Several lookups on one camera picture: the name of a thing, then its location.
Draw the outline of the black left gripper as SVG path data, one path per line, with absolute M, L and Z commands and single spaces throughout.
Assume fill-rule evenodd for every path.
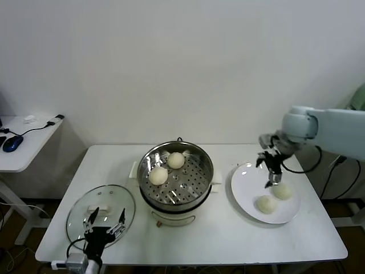
M 113 227 L 93 227 L 99 207 L 96 207 L 87 219 L 83 220 L 84 238 L 87 242 L 84 253 L 89 259 L 101 258 L 107 244 L 115 241 L 125 230 L 125 208 L 120 214 L 118 223 Z

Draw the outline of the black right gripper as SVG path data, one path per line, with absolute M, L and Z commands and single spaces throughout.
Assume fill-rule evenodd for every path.
M 284 160 L 285 156 L 282 154 L 271 154 L 268 151 L 258 154 L 255 167 L 258 168 L 262 163 L 265 163 L 270 171 L 265 188 L 279 185 L 282 179 L 281 164 Z

